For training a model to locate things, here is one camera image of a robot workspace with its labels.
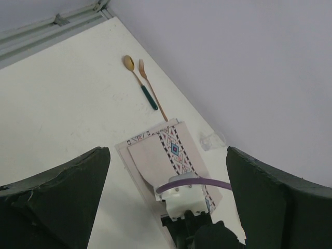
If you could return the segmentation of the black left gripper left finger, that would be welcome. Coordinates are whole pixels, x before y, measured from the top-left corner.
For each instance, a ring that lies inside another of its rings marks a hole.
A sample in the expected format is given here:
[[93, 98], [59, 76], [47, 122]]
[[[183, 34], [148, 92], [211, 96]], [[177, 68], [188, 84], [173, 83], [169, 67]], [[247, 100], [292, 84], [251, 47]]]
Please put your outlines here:
[[1, 248], [87, 248], [109, 165], [96, 147], [1, 186]]

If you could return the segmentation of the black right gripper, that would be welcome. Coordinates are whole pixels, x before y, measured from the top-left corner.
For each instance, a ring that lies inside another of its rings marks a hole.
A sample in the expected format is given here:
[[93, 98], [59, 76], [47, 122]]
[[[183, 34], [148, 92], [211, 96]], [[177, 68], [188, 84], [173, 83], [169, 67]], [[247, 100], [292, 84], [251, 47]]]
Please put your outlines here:
[[223, 221], [213, 223], [209, 213], [195, 216], [192, 211], [186, 211], [184, 218], [175, 220], [164, 215], [161, 222], [176, 248], [245, 248]]

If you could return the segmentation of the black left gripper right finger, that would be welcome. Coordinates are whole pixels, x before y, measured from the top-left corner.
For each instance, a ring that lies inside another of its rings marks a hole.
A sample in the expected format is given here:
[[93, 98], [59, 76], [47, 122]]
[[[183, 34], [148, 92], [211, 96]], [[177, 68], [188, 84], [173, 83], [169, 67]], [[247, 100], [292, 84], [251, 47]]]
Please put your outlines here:
[[331, 188], [228, 147], [226, 166], [246, 248], [331, 248]]

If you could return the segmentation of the patterned white placemat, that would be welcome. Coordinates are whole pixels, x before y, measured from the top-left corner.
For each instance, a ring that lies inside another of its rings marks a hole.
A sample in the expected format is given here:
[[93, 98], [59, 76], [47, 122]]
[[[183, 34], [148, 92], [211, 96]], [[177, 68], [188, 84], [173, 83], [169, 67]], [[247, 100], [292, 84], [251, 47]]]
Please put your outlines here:
[[116, 149], [156, 218], [167, 212], [164, 203], [155, 198], [156, 187], [187, 172], [211, 177], [186, 123], [176, 119], [144, 131], [116, 145]]

